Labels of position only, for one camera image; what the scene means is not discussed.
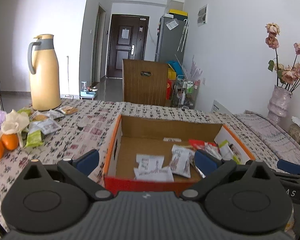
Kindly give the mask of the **red snack packet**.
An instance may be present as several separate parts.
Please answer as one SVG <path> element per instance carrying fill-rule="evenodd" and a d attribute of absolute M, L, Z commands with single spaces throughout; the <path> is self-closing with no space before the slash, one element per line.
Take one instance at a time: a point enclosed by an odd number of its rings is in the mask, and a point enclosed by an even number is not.
<path fill-rule="evenodd" d="M 203 150 L 206 151 L 208 154 L 214 156 L 215 158 L 221 160 L 222 156 L 219 152 L 219 147 L 214 142 L 207 142 L 202 140 L 194 140 L 189 139 L 189 144 L 195 150 Z"/>

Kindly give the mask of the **white printed snack packet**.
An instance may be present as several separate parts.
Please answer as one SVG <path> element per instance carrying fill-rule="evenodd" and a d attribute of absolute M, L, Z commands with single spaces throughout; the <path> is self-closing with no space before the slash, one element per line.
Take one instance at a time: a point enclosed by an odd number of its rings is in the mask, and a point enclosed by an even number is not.
<path fill-rule="evenodd" d="M 169 166 L 163 167 L 165 157 L 162 155 L 137 154 L 138 167 L 134 168 L 136 180 L 154 182 L 174 182 Z"/>

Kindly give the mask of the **green snack packet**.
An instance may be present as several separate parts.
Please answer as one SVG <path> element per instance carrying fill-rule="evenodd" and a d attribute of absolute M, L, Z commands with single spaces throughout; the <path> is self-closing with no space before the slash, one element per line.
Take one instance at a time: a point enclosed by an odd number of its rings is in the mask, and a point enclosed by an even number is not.
<path fill-rule="evenodd" d="M 242 155 L 234 144 L 225 140 L 218 147 L 223 160 L 234 160 L 237 164 L 241 164 Z"/>
<path fill-rule="evenodd" d="M 37 147 L 42 144 L 42 132 L 40 130 L 32 131 L 27 134 L 25 147 Z"/>

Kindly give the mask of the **white grey snack packet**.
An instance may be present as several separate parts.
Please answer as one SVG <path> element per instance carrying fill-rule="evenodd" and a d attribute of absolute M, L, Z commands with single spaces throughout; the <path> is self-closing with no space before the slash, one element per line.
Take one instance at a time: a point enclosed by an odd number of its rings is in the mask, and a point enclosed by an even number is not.
<path fill-rule="evenodd" d="M 48 135 L 62 129 L 62 127 L 55 120 L 50 118 L 39 121 L 37 126 L 44 135 Z"/>

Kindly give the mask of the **cracker snack packet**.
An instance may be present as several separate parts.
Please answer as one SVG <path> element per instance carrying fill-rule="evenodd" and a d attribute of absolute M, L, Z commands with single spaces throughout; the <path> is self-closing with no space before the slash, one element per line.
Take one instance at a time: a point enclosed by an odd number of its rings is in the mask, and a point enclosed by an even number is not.
<path fill-rule="evenodd" d="M 78 108 L 71 106 L 59 107 L 57 110 L 63 113 L 64 115 L 72 115 L 78 112 Z"/>

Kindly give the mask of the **orange white cardboard box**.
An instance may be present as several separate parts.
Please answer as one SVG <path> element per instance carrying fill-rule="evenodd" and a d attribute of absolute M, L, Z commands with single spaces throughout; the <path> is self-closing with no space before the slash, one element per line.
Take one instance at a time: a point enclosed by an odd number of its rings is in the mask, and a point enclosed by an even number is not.
<path fill-rule="evenodd" d="M 137 154 L 164 157 L 167 166 L 174 144 L 189 145 L 189 140 L 201 140 L 221 144 L 233 144 L 241 154 L 244 164 L 255 157 L 237 135 L 225 124 L 200 124 L 177 120 L 156 120 L 120 115 L 111 136 L 103 169 L 105 188 L 112 194 L 119 191 L 173 191 L 180 194 L 200 180 L 198 172 L 191 168 L 191 177 L 175 175 L 173 182 L 141 181 L 135 179 Z"/>

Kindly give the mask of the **pink ribbed vase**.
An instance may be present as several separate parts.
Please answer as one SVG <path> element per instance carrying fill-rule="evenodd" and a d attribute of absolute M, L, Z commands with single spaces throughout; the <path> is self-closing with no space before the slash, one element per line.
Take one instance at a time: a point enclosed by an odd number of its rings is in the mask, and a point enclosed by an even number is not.
<path fill-rule="evenodd" d="M 291 92 L 275 85 L 268 103 L 268 119 L 279 124 L 287 116 L 291 99 Z"/>

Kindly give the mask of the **cream tissue wad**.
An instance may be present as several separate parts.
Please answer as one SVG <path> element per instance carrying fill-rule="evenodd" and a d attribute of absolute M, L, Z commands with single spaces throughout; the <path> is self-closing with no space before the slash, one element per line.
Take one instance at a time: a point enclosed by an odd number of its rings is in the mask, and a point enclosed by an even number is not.
<path fill-rule="evenodd" d="M 5 121 L 0 126 L 0 139 L 3 135 L 16 134 L 19 140 L 19 146 L 24 147 L 21 132 L 30 124 L 29 115 L 26 112 L 18 113 L 12 110 L 6 114 Z"/>

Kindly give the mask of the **metal storage cart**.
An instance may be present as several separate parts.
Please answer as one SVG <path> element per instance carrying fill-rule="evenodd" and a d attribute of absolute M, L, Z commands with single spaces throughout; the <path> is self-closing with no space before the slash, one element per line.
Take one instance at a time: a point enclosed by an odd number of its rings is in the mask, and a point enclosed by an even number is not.
<path fill-rule="evenodd" d="M 200 81 L 186 79 L 178 75 L 174 85 L 171 98 L 171 107 L 182 109 L 194 109 L 199 92 Z"/>

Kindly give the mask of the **red gift box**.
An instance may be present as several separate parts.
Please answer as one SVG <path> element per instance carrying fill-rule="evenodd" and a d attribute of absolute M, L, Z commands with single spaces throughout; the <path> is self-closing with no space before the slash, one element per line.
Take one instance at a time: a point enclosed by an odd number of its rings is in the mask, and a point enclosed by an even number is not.
<path fill-rule="evenodd" d="M 172 81 L 170 79 L 167 80 L 167 88 L 166 88 L 166 100 L 170 99 L 172 89 Z"/>

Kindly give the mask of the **dried pink roses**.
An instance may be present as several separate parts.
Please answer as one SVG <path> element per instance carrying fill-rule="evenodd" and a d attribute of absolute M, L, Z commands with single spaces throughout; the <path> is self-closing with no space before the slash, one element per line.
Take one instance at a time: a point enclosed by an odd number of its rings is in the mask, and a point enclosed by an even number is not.
<path fill-rule="evenodd" d="M 293 93 L 300 86 L 300 43 L 293 44 L 293 51 L 286 54 L 280 49 L 280 27 L 271 22 L 266 26 L 265 43 L 275 53 L 268 62 L 268 70 L 276 74 L 276 86 Z"/>

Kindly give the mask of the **brown wooden chair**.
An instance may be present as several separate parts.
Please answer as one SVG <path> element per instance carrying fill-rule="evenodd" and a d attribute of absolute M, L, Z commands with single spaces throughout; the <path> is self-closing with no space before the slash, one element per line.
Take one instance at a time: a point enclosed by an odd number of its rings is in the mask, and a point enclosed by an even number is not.
<path fill-rule="evenodd" d="M 142 61 L 123 60 L 122 87 L 123 101 L 164 106 L 168 80 L 168 64 Z"/>

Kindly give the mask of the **grey refrigerator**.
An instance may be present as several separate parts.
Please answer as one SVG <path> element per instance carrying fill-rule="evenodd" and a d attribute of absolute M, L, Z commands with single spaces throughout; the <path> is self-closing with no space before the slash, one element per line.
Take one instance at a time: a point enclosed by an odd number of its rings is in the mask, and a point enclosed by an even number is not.
<path fill-rule="evenodd" d="M 186 25 L 186 16 L 161 17 L 157 33 L 156 62 L 166 63 L 177 60 L 183 62 Z"/>

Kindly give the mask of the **dark brown entrance door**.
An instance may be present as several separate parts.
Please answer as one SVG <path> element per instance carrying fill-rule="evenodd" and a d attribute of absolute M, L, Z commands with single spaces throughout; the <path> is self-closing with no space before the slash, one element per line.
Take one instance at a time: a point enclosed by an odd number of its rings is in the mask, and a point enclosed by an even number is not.
<path fill-rule="evenodd" d="M 143 60 L 148 16 L 113 14 L 110 23 L 107 77 L 122 78 L 123 60 Z"/>

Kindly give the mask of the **yellow box on refrigerator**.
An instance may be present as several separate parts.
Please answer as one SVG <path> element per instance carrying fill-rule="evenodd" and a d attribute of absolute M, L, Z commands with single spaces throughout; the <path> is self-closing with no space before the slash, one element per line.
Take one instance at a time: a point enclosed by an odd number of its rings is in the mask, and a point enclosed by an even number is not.
<path fill-rule="evenodd" d="M 180 17 L 188 17 L 188 13 L 182 10 L 177 10 L 177 9 L 170 9 L 169 14 L 172 14 L 174 16 L 180 16 Z"/>

